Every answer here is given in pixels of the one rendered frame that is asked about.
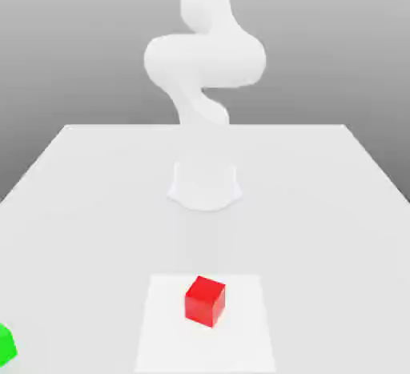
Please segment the small red cube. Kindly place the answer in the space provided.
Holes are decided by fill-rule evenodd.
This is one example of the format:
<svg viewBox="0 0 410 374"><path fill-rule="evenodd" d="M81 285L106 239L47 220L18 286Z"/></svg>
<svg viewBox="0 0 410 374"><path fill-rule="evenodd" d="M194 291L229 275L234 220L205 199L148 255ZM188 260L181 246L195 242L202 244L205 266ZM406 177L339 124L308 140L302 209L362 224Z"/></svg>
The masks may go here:
<svg viewBox="0 0 410 374"><path fill-rule="evenodd" d="M185 317L213 328L225 308L226 285L198 275L184 297Z"/></svg>

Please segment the small green cube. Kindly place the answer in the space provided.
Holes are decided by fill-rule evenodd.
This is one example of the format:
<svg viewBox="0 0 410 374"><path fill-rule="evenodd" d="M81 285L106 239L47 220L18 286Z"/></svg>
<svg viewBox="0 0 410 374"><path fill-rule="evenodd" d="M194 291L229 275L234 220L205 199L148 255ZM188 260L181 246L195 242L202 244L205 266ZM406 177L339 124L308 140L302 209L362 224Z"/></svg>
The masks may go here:
<svg viewBox="0 0 410 374"><path fill-rule="evenodd" d="M18 354L11 330L0 323L0 368L9 363Z"/></svg>

